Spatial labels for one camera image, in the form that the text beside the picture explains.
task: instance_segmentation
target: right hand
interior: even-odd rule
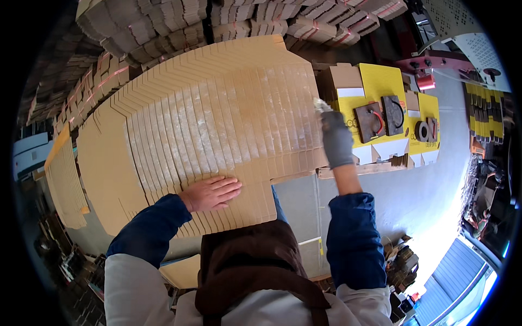
[[[330,168],[353,164],[352,132],[346,126],[339,111],[321,113],[323,123],[323,145]]]
[[[192,212],[209,211],[228,207],[226,201],[241,193],[243,184],[236,178],[222,175],[202,180],[190,185],[178,194],[187,210]]]

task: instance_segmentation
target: stack of flat cardboard blanks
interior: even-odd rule
[[[297,16],[290,21],[287,34],[300,40],[324,43],[337,35],[337,28],[313,19]]]
[[[351,31],[349,28],[343,26],[337,26],[337,35],[326,41],[326,45],[329,46],[351,46],[356,44],[361,39],[361,36],[357,32]]]
[[[55,139],[44,169],[56,212],[63,225],[76,229],[86,226],[83,214],[90,210],[76,171],[68,124]]]
[[[371,13],[372,11],[375,11],[382,6],[387,5],[390,2],[390,0],[368,0],[368,1],[362,1],[360,4],[356,5],[355,8],[365,11],[367,13]]]
[[[177,237],[274,220],[270,180],[326,166],[312,66],[280,35],[219,42],[138,76],[92,114],[77,138],[87,195],[108,234],[167,194],[216,175],[241,194],[193,213]]]
[[[270,35],[270,34],[285,35],[288,30],[288,25],[287,25],[286,20],[257,21],[255,19],[251,19],[250,22],[252,24],[251,36]]]
[[[314,43],[312,42],[303,41],[288,34],[284,36],[284,44],[288,51],[292,51],[294,53],[296,53],[299,50],[305,50],[310,46],[314,45]]]
[[[250,22],[248,20],[212,27],[214,42],[230,41],[250,36]]]
[[[132,76],[141,70],[129,67],[123,59],[102,53],[98,62],[91,65],[87,72],[78,79],[62,105],[56,131],[61,132],[67,122],[71,130],[77,129],[98,105],[116,90],[127,84]]]
[[[406,11],[408,11],[408,6],[403,0],[391,0],[372,13],[377,15],[379,18],[388,21],[404,14]]]
[[[366,14],[366,16],[350,26],[350,30],[364,36],[379,28],[379,18],[374,14]]]
[[[215,27],[217,25],[223,25],[252,18],[255,8],[255,4],[223,7],[212,3],[212,12],[210,14],[212,26]]]
[[[125,60],[135,67],[148,65],[155,61],[165,61],[165,58],[179,55],[185,49],[201,45],[205,42],[202,22],[172,32],[166,37],[157,36],[125,56]]]
[[[76,22],[117,57],[206,18],[205,0],[82,0]]]
[[[256,20],[285,20],[295,17],[301,9],[302,0],[287,4],[281,0],[270,0],[257,6]]]
[[[336,24],[339,24],[340,26],[349,28],[353,24],[357,23],[358,21],[365,19],[367,15],[367,12],[362,10],[355,10],[355,11],[347,11],[343,15],[341,15],[339,18],[335,19],[333,22]]]
[[[320,8],[328,8],[326,11],[321,13],[321,11],[317,10]],[[323,2],[322,6],[319,6],[316,10],[312,9],[312,11],[308,14],[308,18],[312,18],[313,16],[317,16],[314,18],[317,21],[328,23],[330,25],[336,25],[340,21],[344,20],[344,17],[350,15],[350,13],[354,12],[355,9],[352,6],[345,4],[342,1],[336,0],[326,0]]]

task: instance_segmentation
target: worker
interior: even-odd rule
[[[275,196],[276,220],[203,236],[198,289],[179,297],[174,314],[158,269],[192,212],[225,208],[240,193],[236,178],[216,176],[165,195],[114,238],[105,263],[107,325],[391,325],[374,198],[359,183],[343,115],[321,118],[339,190],[326,241],[336,296],[307,279]]]

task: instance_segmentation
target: gray floor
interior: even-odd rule
[[[420,257],[419,284],[424,284],[435,270],[457,235],[460,192],[470,156],[462,86],[440,75],[435,78],[436,89],[427,93],[439,100],[439,161],[412,170],[360,177],[364,191],[375,197],[377,229],[383,243],[395,241],[404,234],[413,237],[410,247]],[[276,191],[298,242],[322,237],[322,243],[316,240],[300,247],[308,275],[328,273],[328,203],[337,195],[335,181],[309,176],[278,184]],[[86,220],[87,227],[68,229],[71,239],[87,253],[106,252],[113,237],[106,234],[94,209],[86,215]],[[200,237],[173,239],[166,259],[197,253],[200,242]]]

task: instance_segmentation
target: brown apron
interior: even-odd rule
[[[307,279],[292,229],[280,220],[204,235],[198,283],[204,326],[220,325],[230,306],[263,289],[289,291],[310,309],[314,326],[328,326],[330,304]]]

